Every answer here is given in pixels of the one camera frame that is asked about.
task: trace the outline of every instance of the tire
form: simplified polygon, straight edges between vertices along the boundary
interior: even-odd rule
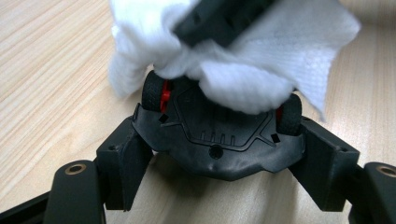
[[[276,113],[276,131],[287,135],[298,135],[303,114],[300,97],[292,94],[278,111]]]
[[[154,71],[148,73],[142,92],[142,106],[151,111],[161,112],[161,97],[165,79],[157,76]]]

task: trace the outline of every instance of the wooden table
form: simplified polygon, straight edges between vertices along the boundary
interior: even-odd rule
[[[396,3],[343,0],[362,21],[335,60],[324,127],[368,161],[396,164]],[[140,92],[117,99],[106,70],[114,44],[107,1],[0,1],[0,212],[50,190],[54,172],[95,150]],[[304,115],[318,120],[304,102]],[[323,213],[288,170],[234,182],[153,162],[131,212],[109,223],[345,223]]]

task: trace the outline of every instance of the toy car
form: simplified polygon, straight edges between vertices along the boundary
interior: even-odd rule
[[[278,110],[247,115],[208,100],[198,82],[151,71],[132,124],[154,150],[184,169],[224,180],[279,172],[304,156],[302,106],[293,94]]]

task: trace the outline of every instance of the black wheel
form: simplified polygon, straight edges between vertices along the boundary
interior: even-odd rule
[[[287,135],[298,135],[302,114],[300,97],[292,94],[276,111],[276,131]]]
[[[142,92],[142,106],[151,111],[164,112],[170,97],[169,83],[157,76],[154,71],[148,73]]]

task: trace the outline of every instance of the white cloth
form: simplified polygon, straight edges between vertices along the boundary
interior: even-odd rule
[[[211,40],[190,49],[172,33],[197,3],[111,0],[118,96],[138,90],[153,63],[161,77],[199,80],[206,97],[234,110],[277,108],[296,88],[323,115],[332,60],[361,27],[337,0],[279,0],[227,49]]]

